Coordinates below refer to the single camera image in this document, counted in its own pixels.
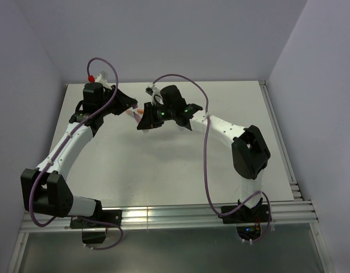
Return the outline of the pink marker pen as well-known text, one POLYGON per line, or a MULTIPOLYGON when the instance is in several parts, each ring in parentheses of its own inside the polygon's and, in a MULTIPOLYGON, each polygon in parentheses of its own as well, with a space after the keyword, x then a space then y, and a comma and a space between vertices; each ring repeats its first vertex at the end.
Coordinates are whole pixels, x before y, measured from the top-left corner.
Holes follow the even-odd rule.
POLYGON ((133 113, 134 119, 136 120, 137 123, 140 123, 141 121, 141 116, 137 114, 136 112, 133 113))

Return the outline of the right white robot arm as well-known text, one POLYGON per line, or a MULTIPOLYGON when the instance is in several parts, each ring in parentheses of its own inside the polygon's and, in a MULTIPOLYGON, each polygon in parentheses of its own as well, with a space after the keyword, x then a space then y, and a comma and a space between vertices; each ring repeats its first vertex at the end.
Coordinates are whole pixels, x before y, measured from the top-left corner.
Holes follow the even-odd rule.
POLYGON ((155 85, 146 88, 151 101, 144 104, 138 130, 161 127, 166 121, 174 121, 179 127, 204 134, 203 171, 207 171, 207 142, 210 137, 218 140, 232 152, 235 171, 241 176, 241 196, 238 205, 229 212, 219 212, 210 204, 220 218, 236 214, 246 222, 258 216, 263 201, 269 201, 262 191, 262 175, 271 157, 260 129, 254 125, 242 127, 220 119, 208 112, 207 107, 189 104, 176 85, 158 89, 155 85))

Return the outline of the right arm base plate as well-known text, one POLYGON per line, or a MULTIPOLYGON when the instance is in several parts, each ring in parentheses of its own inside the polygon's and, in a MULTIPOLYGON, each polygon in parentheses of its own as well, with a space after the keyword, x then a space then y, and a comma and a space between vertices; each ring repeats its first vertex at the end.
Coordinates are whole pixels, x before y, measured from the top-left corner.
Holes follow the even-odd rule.
POLYGON ((253 209, 242 206, 238 211, 220 217, 223 224, 235 224, 238 236, 242 241, 254 243, 262 237, 262 224, 268 228, 272 220, 270 210, 267 205, 257 205, 253 209))

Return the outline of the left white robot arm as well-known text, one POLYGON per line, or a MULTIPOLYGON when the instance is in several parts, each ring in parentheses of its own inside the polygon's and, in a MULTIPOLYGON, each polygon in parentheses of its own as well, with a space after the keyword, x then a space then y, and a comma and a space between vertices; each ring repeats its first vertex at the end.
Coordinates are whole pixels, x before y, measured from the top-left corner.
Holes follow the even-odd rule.
POLYGON ((104 117, 120 115, 137 103, 115 85, 85 84, 83 99, 55 148, 36 168, 26 168, 20 176, 24 208, 36 225, 41 225, 35 218, 37 213, 54 218, 83 217, 90 227, 101 225, 104 219, 101 201, 75 196, 66 179, 83 148, 103 125, 104 117))

